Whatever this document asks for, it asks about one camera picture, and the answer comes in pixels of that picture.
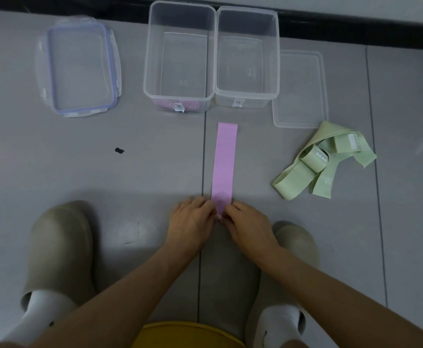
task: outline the pink resistance band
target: pink resistance band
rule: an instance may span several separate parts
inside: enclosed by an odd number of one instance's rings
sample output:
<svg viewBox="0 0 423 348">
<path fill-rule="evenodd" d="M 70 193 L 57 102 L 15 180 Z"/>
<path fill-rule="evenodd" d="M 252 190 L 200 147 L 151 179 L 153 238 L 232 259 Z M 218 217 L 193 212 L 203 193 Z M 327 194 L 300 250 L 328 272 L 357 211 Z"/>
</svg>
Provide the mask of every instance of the pink resistance band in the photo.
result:
<svg viewBox="0 0 423 348">
<path fill-rule="evenodd" d="M 211 200 L 215 202 L 219 216 L 224 211 L 224 207 L 230 204 L 232 200 L 236 139 L 237 124 L 218 123 Z"/>
</svg>

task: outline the forearm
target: forearm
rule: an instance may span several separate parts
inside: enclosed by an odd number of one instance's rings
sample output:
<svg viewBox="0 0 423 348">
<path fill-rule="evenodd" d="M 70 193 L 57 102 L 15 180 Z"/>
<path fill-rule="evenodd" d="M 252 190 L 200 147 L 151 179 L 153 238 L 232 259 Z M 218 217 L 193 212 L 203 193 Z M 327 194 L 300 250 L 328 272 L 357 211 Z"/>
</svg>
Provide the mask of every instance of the forearm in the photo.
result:
<svg viewBox="0 0 423 348">
<path fill-rule="evenodd" d="M 259 265 L 340 347 L 423 347 L 423 330 L 285 249 Z"/>
<path fill-rule="evenodd" d="M 145 264 L 43 334 L 32 348 L 130 347 L 189 259 L 161 248 Z"/>
</svg>

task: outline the green resistance band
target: green resistance band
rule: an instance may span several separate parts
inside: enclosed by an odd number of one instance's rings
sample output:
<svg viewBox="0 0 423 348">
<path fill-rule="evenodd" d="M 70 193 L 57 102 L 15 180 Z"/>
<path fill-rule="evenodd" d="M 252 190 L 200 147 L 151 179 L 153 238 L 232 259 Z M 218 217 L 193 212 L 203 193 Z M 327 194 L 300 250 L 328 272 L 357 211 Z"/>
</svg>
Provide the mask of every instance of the green resistance band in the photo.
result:
<svg viewBox="0 0 423 348">
<path fill-rule="evenodd" d="M 308 185 L 311 193 L 330 199 L 337 166 L 351 156 L 363 167 L 377 157 L 361 133 L 324 121 L 294 163 L 272 185 L 287 200 L 295 198 Z"/>
</svg>

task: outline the gray floor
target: gray floor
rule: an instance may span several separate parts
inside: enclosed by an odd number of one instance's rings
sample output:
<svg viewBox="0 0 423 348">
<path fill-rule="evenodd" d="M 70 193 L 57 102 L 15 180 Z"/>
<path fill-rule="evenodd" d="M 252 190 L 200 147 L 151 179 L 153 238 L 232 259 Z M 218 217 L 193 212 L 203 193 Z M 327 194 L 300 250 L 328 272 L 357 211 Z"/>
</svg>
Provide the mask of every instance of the gray floor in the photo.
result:
<svg viewBox="0 0 423 348">
<path fill-rule="evenodd" d="M 379 156 L 364 170 L 344 161 L 331 200 L 303 192 L 287 202 L 270 183 L 314 131 L 276 128 L 270 106 L 156 110 L 142 91 L 146 25 L 106 22 L 123 69 L 114 109 L 54 114 L 38 94 L 34 46 L 55 20 L 0 12 L 0 337 L 22 315 L 29 229 L 41 212 L 72 199 L 93 206 L 94 274 L 106 288 L 157 249 L 175 202 L 210 194 L 218 122 L 239 124 L 235 198 L 308 229 L 323 271 L 423 328 L 423 51 L 281 39 L 283 49 L 323 54 L 330 120 L 361 131 Z M 151 320 L 198 320 L 242 337 L 257 283 L 217 225 Z M 335 346 L 311 318 L 305 341 Z"/>
</svg>

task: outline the black baseboard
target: black baseboard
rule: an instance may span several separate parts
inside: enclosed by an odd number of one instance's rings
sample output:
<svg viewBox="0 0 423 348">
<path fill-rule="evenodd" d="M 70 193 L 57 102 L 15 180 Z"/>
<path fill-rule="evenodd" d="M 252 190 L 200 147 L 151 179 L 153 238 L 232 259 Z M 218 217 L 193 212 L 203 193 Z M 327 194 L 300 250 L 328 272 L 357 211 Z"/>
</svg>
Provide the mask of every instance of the black baseboard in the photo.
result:
<svg viewBox="0 0 423 348">
<path fill-rule="evenodd" d="M 0 10 L 147 23 L 154 0 L 0 0 Z M 215 8 L 223 4 L 209 2 Z M 423 49 L 423 24 L 275 10 L 281 37 Z"/>
</svg>

